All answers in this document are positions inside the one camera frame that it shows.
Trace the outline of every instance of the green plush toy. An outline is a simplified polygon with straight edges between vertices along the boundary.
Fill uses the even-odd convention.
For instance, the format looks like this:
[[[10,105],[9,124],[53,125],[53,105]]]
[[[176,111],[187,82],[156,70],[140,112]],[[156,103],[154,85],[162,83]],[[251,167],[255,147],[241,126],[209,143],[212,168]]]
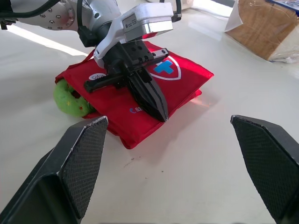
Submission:
[[[94,111],[94,108],[83,98],[72,95],[75,90],[66,82],[60,80],[54,89],[54,100],[58,108],[74,117],[84,117]]]

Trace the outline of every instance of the textured gripper pad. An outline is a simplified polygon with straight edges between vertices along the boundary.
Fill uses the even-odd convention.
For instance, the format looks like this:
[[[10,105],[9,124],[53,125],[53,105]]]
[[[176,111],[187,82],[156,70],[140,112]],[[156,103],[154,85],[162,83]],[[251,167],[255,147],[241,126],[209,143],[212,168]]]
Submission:
[[[242,119],[232,124],[258,193],[272,217],[282,218],[299,188],[298,166],[261,126]]]
[[[63,170],[63,182],[78,218],[86,213],[98,177],[107,125],[107,119],[102,119],[85,129]]]

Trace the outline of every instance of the red first aid bag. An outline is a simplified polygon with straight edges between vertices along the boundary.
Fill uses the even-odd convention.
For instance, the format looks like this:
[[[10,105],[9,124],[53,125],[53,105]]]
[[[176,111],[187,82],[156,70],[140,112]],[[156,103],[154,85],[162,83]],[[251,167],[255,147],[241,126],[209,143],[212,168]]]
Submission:
[[[161,49],[149,42],[145,44],[150,51]],[[126,148],[132,149],[154,133],[163,122],[142,111],[126,87],[116,89],[114,86],[107,86],[88,93],[84,89],[84,82],[106,75],[105,69],[99,68],[94,60],[90,60],[92,55],[93,53],[81,63],[69,66],[56,77],[56,83],[64,78],[97,110],[85,118],[106,115],[109,120],[108,130],[119,136]],[[179,107],[199,96],[199,88],[213,76],[200,65],[171,52],[162,63],[149,66],[148,71],[165,95],[169,117]]]

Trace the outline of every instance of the white tabletop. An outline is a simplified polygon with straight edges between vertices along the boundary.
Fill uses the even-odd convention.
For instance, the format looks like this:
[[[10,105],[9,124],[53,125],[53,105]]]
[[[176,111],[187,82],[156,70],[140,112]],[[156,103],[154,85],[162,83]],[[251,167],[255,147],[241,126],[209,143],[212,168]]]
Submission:
[[[136,1],[122,2],[122,10]],[[298,65],[267,62],[223,33],[226,21],[185,11],[175,30],[152,43],[215,76],[133,150],[106,136],[100,173],[83,224],[273,224],[230,124],[240,114],[277,123],[299,140]],[[78,35],[18,26],[88,53]],[[80,119],[60,112],[54,78],[71,56],[0,31],[0,210],[38,160]]]

